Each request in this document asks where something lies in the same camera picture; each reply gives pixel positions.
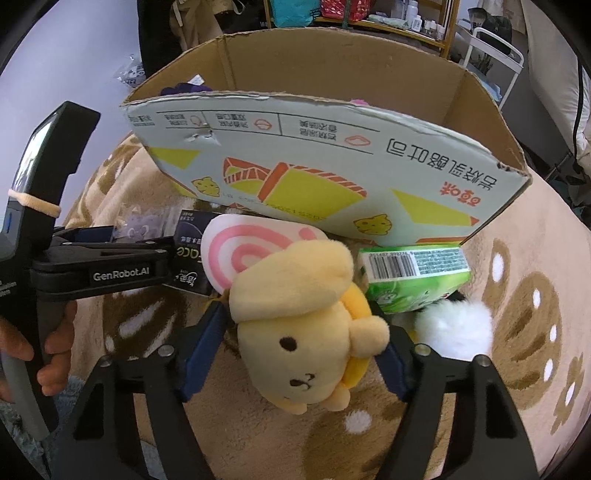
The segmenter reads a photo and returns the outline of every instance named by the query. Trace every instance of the cartoon cat illustration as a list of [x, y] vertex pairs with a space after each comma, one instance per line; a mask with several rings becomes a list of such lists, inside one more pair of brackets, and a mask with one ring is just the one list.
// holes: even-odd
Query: cartoon cat illustration
[[204, 195], [209, 195], [210, 197], [220, 196], [220, 187], [211, 177], [203, 177], [202, 179], [193, 180], [191, 183]]
[[392, 229], [392, 222], [385, 213], [370, 218], [360, 218], [353, 223], [357, 230], [366, 235], [387, 235]]

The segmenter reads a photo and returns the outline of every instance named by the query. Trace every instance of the plush toy mouth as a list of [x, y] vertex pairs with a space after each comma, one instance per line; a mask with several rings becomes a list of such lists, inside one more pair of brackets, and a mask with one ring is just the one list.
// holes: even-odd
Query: plush toy mouth
[[302, 385], [305, 385], [306, 387], [306, 391], [312, 388], [312, 385], [310, 385], [308, 382], [314, 380], [316, 378], [316, 375], [314, 374], [306, 374], [308, 376], [307, 380], [300, 380], [298, 378], [292, 378], [290, 380], [290, 385], [292, 387], [301, 387]]

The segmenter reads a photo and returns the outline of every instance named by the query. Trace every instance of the barcode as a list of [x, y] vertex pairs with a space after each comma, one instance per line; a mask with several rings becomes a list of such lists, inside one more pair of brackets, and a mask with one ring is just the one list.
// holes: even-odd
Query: barcode
[[378, 280], [418, 277], [413, 256], [408, 252], [383, 252], [369, 254], [372, 275]]

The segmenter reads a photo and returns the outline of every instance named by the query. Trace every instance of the yellow triangle graphic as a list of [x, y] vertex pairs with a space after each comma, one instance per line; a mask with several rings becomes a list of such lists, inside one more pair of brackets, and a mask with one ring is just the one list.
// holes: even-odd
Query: yellow triangle graphic
[[199, 155], [199, 150], [182, 150], [181, 148], [148, 147], [148, 153], [155, 159], [185, 169]]
[[191, 197], [192, 199], [199, 198], [199, 197], [197, 197], [197, 195], [195, 195], [193, 192], [191, 192], [191, 190], [186, 189], [180, 183], [177, 183], [175, 181], [171, 181], [171, 183], [173, 184], [174, 189], [177, 192], [179, 192], [181, 195], [183, 195], [184, 197]]
[[478, 222], [478, 219], [471, 217], [467, 213], [440, 205], [437, 202], [432, 202], [416, 195], [410, 195], [400, 190], [392, 190], [392, 192], [415, 223], [473, 226]]

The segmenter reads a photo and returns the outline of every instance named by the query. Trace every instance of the red bag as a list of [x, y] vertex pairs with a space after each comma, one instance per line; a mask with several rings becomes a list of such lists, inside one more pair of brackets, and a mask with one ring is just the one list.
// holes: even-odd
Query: red bag
[[[320, 6], [323, 17], [339, 18], [342, 20], [345, 15], [346, 0], [322, 0]], [[357, 22], [363, 20], [369, 14], [369, 4], [371, 0], [353, 0], [351, 2], [351, 12], [349, 21]]]

